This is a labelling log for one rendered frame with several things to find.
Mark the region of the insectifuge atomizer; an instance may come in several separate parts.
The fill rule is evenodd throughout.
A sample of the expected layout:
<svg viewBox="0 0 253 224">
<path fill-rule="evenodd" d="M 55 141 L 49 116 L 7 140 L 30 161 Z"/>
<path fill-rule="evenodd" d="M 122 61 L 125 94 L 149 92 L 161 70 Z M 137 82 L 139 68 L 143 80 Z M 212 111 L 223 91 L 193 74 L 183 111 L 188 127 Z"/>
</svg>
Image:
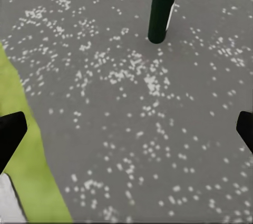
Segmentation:
<svg viewBox="0 0 253 224">
<path fill-rule="evenodd" d="M 151 2 L 148 37 L 151 42 L 158 44 L 165 40 L 174 0 L 152 0 Z"/>
</svg>

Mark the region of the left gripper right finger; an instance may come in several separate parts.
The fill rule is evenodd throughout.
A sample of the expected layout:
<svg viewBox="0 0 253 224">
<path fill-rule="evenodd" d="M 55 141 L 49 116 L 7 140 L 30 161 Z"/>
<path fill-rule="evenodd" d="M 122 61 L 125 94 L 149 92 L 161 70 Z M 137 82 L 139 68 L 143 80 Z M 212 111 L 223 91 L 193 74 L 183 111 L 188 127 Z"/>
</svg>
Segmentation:
<svg viewBox="0 0 253 224">
<path fill-rule="evenodd" d="M 253 154 L 253 113 L 241 111 L 236 130 Z"/>
</svg>

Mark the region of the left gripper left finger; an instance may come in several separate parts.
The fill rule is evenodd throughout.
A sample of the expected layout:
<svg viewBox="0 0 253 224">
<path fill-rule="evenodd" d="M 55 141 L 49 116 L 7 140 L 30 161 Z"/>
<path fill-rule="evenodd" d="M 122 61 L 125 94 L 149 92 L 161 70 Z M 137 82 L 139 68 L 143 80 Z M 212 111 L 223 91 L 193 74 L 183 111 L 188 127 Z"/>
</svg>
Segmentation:
<svg viewBox="0 0 253 224">
<path fill-rule="evenodd" d="M 3 171 L 24 137 L 27 131 L 26 123 L 26 111 L 23 109 L 0 116 L 0 172 Z"/>
</svg>

